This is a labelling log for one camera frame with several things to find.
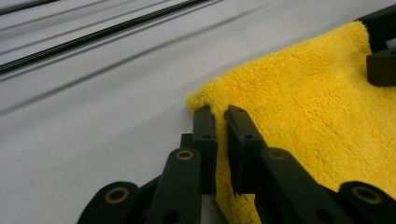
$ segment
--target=towel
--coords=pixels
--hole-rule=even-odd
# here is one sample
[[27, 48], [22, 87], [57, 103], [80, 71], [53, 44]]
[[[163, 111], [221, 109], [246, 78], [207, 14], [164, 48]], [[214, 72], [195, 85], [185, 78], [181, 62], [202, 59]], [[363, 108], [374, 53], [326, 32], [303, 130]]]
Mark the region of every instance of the towel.
[[260, 223], [254, 195], [234, 195], [223, 117], [246, 109], [269, 147], [289, 152], [321, 185], [358, 180], [396, 198], [396, 88], [366, 80], [368, 34], [354, 21], [245, 63], [187, 97], [210, 105], [219, 140], [216, 201], [230, 223]]

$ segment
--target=black plastic bracket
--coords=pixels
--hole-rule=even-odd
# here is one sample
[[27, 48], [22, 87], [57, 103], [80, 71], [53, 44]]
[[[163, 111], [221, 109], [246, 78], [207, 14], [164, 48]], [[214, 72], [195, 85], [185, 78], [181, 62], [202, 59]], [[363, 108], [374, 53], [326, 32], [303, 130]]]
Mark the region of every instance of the black plastic bracket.
[[396, 48], [384, 49], [368, 55], [367, 80], [378, 87], [396, 85]]
[[145, 223], [198, 224], [200, 218], [201, 154], [179, 148], [169, 155]]
[[133, 221], [139, 188], [115, 182], [100, 189], [82, 212], [78, 224], [128, 224]]
[[396, 38], [396, 5], [359, 19], [369, 33], [373, 52], [366, 58], [367, 79], [378, 87], [396, 85], [396, 48], [389, 49], [388, 41]]
[[218, 140], [215, 117], [209, 106], [194, 111], [192, 133], [183, 133], [180, 147], [192, 147], [202, 155], [202, 193], [216, 195], [216, 159]]
[[268, 147], [246, 110], [230, 105], [226, 119], [233, 190], [256, 195], [262, 223], [396, 223], [382, 190], [356, 181], [327, 189], [288, 151]]
[[238, 194], [255, 193], [257, 176], [254, 164], [267, 144], [246, 110], [230, 105], [225, 118], [233, 190]]

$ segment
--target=black rubber strip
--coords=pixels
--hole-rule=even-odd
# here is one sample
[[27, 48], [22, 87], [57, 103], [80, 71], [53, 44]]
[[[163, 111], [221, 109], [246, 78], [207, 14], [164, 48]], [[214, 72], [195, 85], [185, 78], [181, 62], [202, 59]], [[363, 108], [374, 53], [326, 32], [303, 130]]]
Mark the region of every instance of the black rubber strip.
[[49, 58], [59, 56], [63, 53], [69, 52], [71, 50], [81, 48], [83, 46], [92, 44], [96, 41], [111, 37], [115, 34], [119, 34], [121, 32], [128, 31], [130, 29], [139, 27], [141, 25], [144, 25], [144, 24], [147, 24], [147, 23], [150, 23], [153, 21], [156, 21], [163, 17], [169, 16], [171, 14], [188, 9], [189, 7], [194, 7], [194, 6], [197, 6], [199, 4], [202, 4], [202, 3], [208, 2], [208, 1], [212, 1], [212, 0], [185, 1], [182, 3], [176, 4], [176, 5], [173, 5], [171, 7], [166, 7], [166, 8], [160, 9], [158, 11], [151, 12], [151, 13], [146, 14], [141, 17], [137, 17], [135, 19], [125, 21], [125, 22], [119, 23], [117, 25], [110, 26], [106, 29], [94, 32], [92, 34], [84, 35], [77, 39], [65, 42], [61, 45], [57, 45], [57, 46], [49, 48], [49, 49], [41, 50], [37, 53], [25, 56], [23, 58], [15, 60], [15, 61], [12, 61], [9, 63], [4, 63], [4, 64], [0, 65], [0, 77], [3, 77], [5, 74], [7, 74], [9, 72], [13, 72], [13, 71], [22, 69], [23, 67], [27, 67], [27, 66], [35, 64], [35, 63], [43, 62]]
[[60, 0], [36, 0], [27, 3], [18, 4], [12, 7], [0, 8], [0, 16], [4, 16], [13, 12], [22, 11], [31, 7], [39, 7], [48, 3], [58, 2]]

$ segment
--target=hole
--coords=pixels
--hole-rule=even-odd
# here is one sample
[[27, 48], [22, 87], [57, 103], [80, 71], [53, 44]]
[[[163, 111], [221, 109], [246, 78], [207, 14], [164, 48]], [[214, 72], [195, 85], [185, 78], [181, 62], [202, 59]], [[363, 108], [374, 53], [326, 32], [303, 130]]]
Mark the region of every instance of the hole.
[[126, 198], [128, 198], [128, 195], [128, 189], [122, 187], [114, 188], [105, 195], [105, 202], [111, 204], [122, 203]]
[[315, 213], [315, 216], [317, 216], [317, 218], [324, 223], [334, 223], [334, 217], [332, 216], [332, 214], [326, 210], [318, 210]]
[[188, 151], [188, 150], [183, 150], [183, 151], [179, 151], [176, 154], [177, 158], [183, 161], [187, 161], [190, 160], [194, 154], [192, 154], [192, 152]]
[[175, 210], [167, 211], [163, 214], [163, 223], [172, 224], [180, 220], [180, 213]]
[[356, 186], [352, 189], [352, 193], [359, 199], [371, 203], [379, 204], [382, 203], [382, 197], [379, 196], [375, 191], [368, 189], [363, 186]]
[[268, 152], [268, 156], [279, 161], [285, 159], [285, 154], [279, 150], [271, 150]]

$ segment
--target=white fabric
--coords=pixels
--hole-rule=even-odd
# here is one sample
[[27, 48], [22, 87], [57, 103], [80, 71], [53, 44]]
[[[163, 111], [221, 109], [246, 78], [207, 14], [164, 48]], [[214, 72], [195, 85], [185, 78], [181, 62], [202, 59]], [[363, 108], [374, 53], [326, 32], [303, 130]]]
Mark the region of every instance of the white fabric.
[[[156, 2], [163, 3], [123, 15]], [[0, 63], [179, 2], [69, 0], [3, 16]], [[162, 172], [192, 129], [188, 93], [394, 4], [213, 1], [0, 78], [0, 223], [76, 223], [101, 187], [142, 186]], [[96, 21], [103, 22], [90, 25]], [[28, 47], [10, 51], [20, 46]], [[202, 217], [224, 222], [208, 197]]]

